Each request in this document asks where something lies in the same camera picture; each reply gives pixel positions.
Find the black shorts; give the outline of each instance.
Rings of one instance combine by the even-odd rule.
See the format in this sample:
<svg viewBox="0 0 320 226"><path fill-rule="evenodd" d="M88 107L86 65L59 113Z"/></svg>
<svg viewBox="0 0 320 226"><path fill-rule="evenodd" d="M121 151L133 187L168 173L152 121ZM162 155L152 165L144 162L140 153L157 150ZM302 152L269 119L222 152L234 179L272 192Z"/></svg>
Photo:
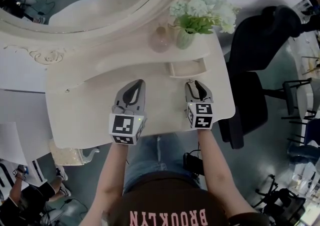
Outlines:
<svg viewBox="0 0 320 226"><path fill-rule="evenodd" d="M27 225L34 222L43 211L46 201L49 201L56 193L49 183L44 183L40 187L29 186L22 191L24 199L27 200L28 207L22 211L8 198L0 206L0 220L4 225Z"/></svg>

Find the jeans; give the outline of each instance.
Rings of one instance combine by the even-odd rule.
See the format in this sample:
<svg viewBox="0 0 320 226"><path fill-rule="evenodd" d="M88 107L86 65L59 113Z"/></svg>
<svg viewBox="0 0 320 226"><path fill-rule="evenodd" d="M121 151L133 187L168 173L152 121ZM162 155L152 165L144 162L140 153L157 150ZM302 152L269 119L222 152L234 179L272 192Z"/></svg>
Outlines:
<svg viewBox="0 0 320 226"><path fill-rule="evenodd" d="M124 192L147 173L171 171L192 177L192 173L183 168L185 151L175 133L143 137L135 149L136 155L125 170Z"/></svg>
<svg viewBox="0 0 320 226"><path fill-rule="evenodd" d="M288 149L288 154L292 156L290 158L290 163L294 165L307 164L309 162L315 165L320 158L320 149L310 145L307 145L307 146L292 145Z"/></svg>

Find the sneaker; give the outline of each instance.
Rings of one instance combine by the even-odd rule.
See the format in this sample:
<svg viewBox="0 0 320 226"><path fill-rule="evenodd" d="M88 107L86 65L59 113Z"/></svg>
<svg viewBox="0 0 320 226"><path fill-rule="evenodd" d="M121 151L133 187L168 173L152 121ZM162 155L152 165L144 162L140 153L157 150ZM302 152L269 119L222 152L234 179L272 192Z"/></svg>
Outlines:
<svg viewBox="0 0 320 226"><path fill-rule="evenodd" d="M65 169L61 165L55 165L56 176L61 177L62 180L68 180L68 175L65 172Z"/></svg>
<svg viewBox="0 0 320 226"><path fill-rule="evenodd" d="M71 191L68 190L63 183L61 183L59 191L62 192L64 196L71 196Z"/></svg>

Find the white vanity table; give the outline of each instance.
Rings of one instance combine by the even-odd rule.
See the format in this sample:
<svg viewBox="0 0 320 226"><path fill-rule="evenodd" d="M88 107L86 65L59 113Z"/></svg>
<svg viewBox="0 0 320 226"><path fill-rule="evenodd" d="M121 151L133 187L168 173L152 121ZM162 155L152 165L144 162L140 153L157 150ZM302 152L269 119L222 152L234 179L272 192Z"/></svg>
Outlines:
<svg viewBox="0 0 320 226"><path fill-rule="evenodd" d="M66 7L51 18L49 26L13 22L11 15L0 12L0 37L48 65L46 102L58 148L91 148L111 142L109 113L116 94L136 79L146 82L148 120L143 135L190 130L185 113L189 79L200 80L212 91L214 121L234 115L216 34L198 35L186 50L172 45L167 52L156 53L148 45L148 36L173 0L140 0L119 13L104 10L102 0L97 1L83 0ZM87 12L78 13L81 8ZM90 16L90 10L100 17ZM78 14L66 21L73 13ZM205 61L205 72L171 75L170 63L184 68L185 63L198 59Z"/></svg>

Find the tabletop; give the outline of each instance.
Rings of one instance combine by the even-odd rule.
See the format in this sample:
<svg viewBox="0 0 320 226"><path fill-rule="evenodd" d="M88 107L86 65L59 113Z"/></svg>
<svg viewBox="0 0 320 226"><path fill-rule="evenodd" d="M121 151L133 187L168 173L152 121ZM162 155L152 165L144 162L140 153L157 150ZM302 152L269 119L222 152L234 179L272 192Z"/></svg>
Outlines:
<svg viewBox="0 0 320 226"><path fill-rule="evenodd" d="M205 53L208 71L194 80L203 82L212 91L214 121L231 118L235 114L235 104L218 38L216 34L199 38L202 46L196 47L198 52L192 46L184 51L190 60L192 57L196 59L199 53ZM172 57L181 56L176 55L176 48L172 49ZM134 54L133 50L127 52L127 56ZM168 64L164 62L173 58L157 55L162 59L155 59L154 63L117 67L84 81L69 92L61 91L57 86L48 90L46 101L56 146L92 148L110 143L109 114L116 94L136 79L144 79L146 83L145 112L148 119L142 136L190 130L185 113L185 83L188 79L169 77ZM123 61L124 58L119 56L117 59ZM50 86L50 81L55 81L55 75L62 71L59 66L48 70Z"/></svg>

